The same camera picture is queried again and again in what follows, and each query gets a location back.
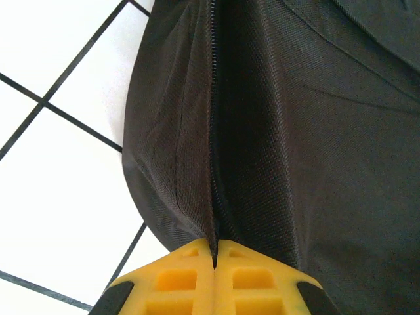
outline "grout line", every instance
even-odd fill
[[[78,120],[75,117],[67,114],[65,111],[63,111],[60,108],[52,105],[51,103],[46,102],[44,106],[46,108],[48,108],[50,111],[52,111],[52,112],[56,113],[57,115],[59,115],[60,117],[64,118],[65,120],[69,121],[73,125],[76,125],[80,129],[89,133],[91,136],[94,136],[96,139],[102,141],[103,143],[107,144],[111,148],[117,150],[119,153],[122,153],[123,148],[119,144],[116,144],[114,141],[108,139],[104,135],[100,134],[98,131],[95,131],[94,129],[90,128],[88,125],[82,123],[80,120]]]
[[[29,113],[29,115],[25,118],[25,120],[20,124],[20,126],[16,129],[13,135],[8,139],[5,145],[0,148],[0,161],[5,157],[6,153],[12,148],[13,144],[20,138],[22,133],[28,128],[30,123],[37,117],[39,112],[42,110],[43,105],[39,103],[35,108]]]
[[[92,46],[98,41],[99,37],[105,32],[106,28],[114,21],[116,16],[121,12],[124,6],[129,2],[129,0],[122,0],[119,5],[112,11],[112,13],[107,17],[104,23],[97,29],[93,36],[89,39],[86,45],[80,50],[77,56],[73,59],[68,67],[63,71],[60,77],[55,81],[52,87],[44,95],[43,99],[49,101],[53,97],[54,93],[60,88],[63,82],[68,78],[71,72],[76,68],[76,66],[81,62],[83,57],[89,52]]]
[[[108,287],[110,286],[110,284],[116,279],[118,278],[119,274],[121,273],[121,270],[123,270],[125,263],[128,261],[131,253],[133,252],[134,248],[136,247],[139,239],[141,238],[141,236],[143,235],[144,230],[146,229],[146,223],[143,223],[142,226],[140,227],[140,229],[138,230],[136,236],[134,237],[133,241],[131,242],[127,252],[125,253],[124,257],[121,259],[121,262],[119,263],[118,267],[116,268],[116,270],[114,271],[114,274],[112,275],[110,281],[108,282],[108,284],[106,285],[105,289],[108,289]]]
[[[2,73],[0,73],[0,81],[3,81],[7,85],[10,85],[12,88],[18,90],[23,95],[26,95],[27,97],[33,99],[34,101],[36,101],[38,103],[42,101],[42,98],[40,96],[38,96],[35,93],[29,91],[27,88],[21,86],[19,83],[17,83],[16,81],[13,81],[11,78],[5,76]]]
[[[71,297],[63,295],[61,293],[57,293],[53,290],[47,289],[46,287],[41,287],[40,285],[23,280],[19,277],[12,276],[11,274],[7,274],[6,272],[3,272],[3,271],[0,271],[0,279],[6,280],[16,285],[20,285],[21,287],[25,287],[26,289],[38,292],[40,294],[44,294],[48,297],[52,297],[53,299],[81,308],[82,310],[90,311],[92,309],[91,305],[82,303],[78,300],[72,299]]]
[[[147,11],[140,3],[136,0],[129,0],[129,2],[134,5],[138,10],[142,11],[147,17],[150,16],[150,12]]]

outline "zipper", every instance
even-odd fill
[[[213,265],[216,267],[217,243],[221,238],[240,241],[232,219],[224,207],[222,194],[218,182],[221,180],[217,166],[217,112],[218,112],[218,84],[219,84],[219,50],[218,50],[218,5],[219,0],[210,2],[211,22],[211,105],[210,105],[210,177],[213,216],[215,220],[216,248],[212,251]]]

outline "white tile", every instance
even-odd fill
[[[127,4],[51,99],[120,145],[131,72],[146,23],[147,16]]]
[[[118,3],[0,1],[0,72],[43,96]]]
[[[87,311],[0,279],[0,314],[87,315]]]
[[[35,105],[36,102],[0,81],[0,148]]]
[[[145,229],[134,251],[125,263],[120,276],[140,267],[146,266],[169,254],[165,246],[153,235],[149,228]]]
[[[42,109],[0,192],[0,270],[93,305],[142,224],[121,154]]]
[[[153,4],[155,3],[154,0],[136,0],[137,3],[142,5],[147,11],[151,12]]]

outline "black rubber pad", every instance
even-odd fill
[[[341,315],[323,289],[308,282],[299,282],[297,288],[311,315]]]
[[[108,288],[89,315],[118,315],[133,288],[134,283],[130,281]]]

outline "floor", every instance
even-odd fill
[[[110,281],[167,254],[121,168],[152,5],[0,3],[0,314],[87,314]]]

